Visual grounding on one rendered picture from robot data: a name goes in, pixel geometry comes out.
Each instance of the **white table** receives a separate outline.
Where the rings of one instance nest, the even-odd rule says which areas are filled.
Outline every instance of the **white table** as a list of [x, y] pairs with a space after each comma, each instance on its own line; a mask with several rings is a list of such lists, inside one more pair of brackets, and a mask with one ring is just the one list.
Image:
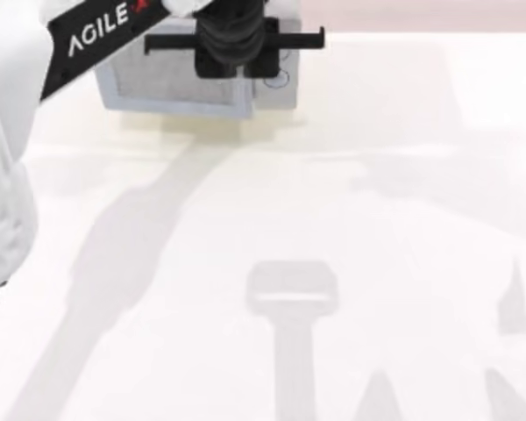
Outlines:
[[526, 36], [303, 64], [241, 125], [104, 111], [93, 75], [43, 106], [0, 421], [526, 421]]

